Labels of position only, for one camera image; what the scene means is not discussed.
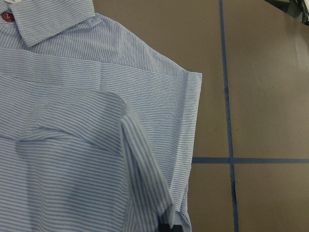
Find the blue and white striped shirt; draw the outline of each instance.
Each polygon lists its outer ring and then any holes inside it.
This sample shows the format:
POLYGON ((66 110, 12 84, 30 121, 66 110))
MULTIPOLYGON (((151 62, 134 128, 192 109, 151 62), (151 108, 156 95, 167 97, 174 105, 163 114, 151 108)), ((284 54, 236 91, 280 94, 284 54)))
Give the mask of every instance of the blue and white striped shirt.
POLYGON ((1 231, 155 231, 174 202, 118 94, 0 75, 1 231))
MULTIPOLYGON (((3 12, 7 5, 1 1, 3 12)), ((89 0, 55 2, 11 5, 16 22, 0 22, 0 73, 46 86, 119 93, 148 134, 175 199, 174 224, 190 231, 187 189, 201 74, 184 70, 119 23, 93 16, 89 0), (83 13, 74 20, 58 17, 72 8, 83 13), (49 22, 55 27, 46 29, 49 22)))

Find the stripe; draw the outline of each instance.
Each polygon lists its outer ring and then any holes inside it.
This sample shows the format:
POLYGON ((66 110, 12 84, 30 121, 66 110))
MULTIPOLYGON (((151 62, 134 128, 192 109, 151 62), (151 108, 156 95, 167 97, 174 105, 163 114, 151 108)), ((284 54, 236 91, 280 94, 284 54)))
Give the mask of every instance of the stripe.
POLYGON ((235 170, 234 170, 234 152, 233 152, 232 126, 231 126, 231 113, 230 113, 230 103, 229 103, 229 93, 228 93, 228 77, 227 77, 227 62, 226 62, 226 49, 225 49, 223 0, 219 0, 219 10, 220 10, 222 61, 223 61, 223 76, 224 76, 224 88, 225 88, 225 112, 226 112, 226 125, 227 125, 228 152, 229 152, 229 161, 230 161, 230 177, 231 177, 231 189, 232 189, 234 229, 235 229, 235 232, 239 232, 237 197, 236 197, 236 186, 235 186, 235 170))
MULTIPOLYGON (((204 164, 212 164, 212 163, 230 163, 230 158, 217 158, 217 157, 193 157, 192 163, 204 163, 204 164)), ((271 158, 234 158, 234 164, 280 164, 280 163, 309 163, 309 159, 271 159, 271 158)))

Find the fabric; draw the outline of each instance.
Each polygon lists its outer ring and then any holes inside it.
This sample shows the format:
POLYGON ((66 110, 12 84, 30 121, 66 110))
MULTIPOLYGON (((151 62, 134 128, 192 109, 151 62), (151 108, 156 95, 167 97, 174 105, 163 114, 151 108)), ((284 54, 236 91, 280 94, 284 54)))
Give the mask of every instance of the fabric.
POLYGON ((0 228, 155 231, 174 202, 118 94, 0 75, 0 228))
MULTIPOLYGON (((57 35, 56 31, 47 31, 50 37, 29 33, 25 38, 23 31, 28 29, 19 24, 24 18, 28 27, 38 27, 43 30, 42 35, 45 33, 40 23, 28 20, 30 8, 22 7, 26 1, 11 6, 14 15, 18 10, 16 22, 0 22, 0 72, 45 86, 120 94, 137 113, 148 134, 175 200, 174 224, 183 225, 185 232, 191 231, 187 190, 201 74, 186 71, 118 22, 100 14, 57 35)), ((46 2, 49 3, 45 3, 45 8, 51 11, 53 7, 48 4, 54 1, 46 2)), ((48 20, 59 21, 56 14, 50 15, 54 18, 48 20)))
POLYGON ((23 0, 7 4, 0 0, 0 13, 10 9, 27 46, 33 46, 85 19, 95 16, 92 0, 23 0))

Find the shirt collar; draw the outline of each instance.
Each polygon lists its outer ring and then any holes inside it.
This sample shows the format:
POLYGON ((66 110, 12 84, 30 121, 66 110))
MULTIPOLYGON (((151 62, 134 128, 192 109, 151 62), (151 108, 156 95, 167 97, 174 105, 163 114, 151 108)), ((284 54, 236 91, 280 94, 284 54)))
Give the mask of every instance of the shirt collar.
POLYGON ((12 11, 27 46, 33 46, 95 16, 92 0, 23 0, 10 5, 0 0, 0 12, 8 9, 12 11))

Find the shirt sleeve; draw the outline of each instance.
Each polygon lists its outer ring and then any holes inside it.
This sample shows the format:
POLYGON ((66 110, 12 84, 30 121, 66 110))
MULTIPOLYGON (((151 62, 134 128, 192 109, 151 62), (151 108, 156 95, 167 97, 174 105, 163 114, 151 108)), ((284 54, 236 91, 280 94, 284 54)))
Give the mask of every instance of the shirt sleeve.
POLYGON ((141 231, 156 231, 159 224, 172 227, 175 202, 151 150, 138 116, 127 106, 121 119, 123 150, 129 190, 141 231))
POLYGON ((19 33, 33 46, 95 15, 92 0, 23 0, 11 4, 19 33))

